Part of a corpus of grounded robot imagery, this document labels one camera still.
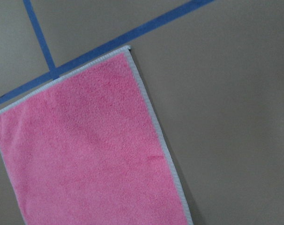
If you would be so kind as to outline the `pink towel with grey back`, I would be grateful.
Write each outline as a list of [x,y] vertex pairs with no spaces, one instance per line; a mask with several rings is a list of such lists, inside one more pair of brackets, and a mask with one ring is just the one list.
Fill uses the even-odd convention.
[[130,50],[0,110],[0,152],[25,224],[193,223]]

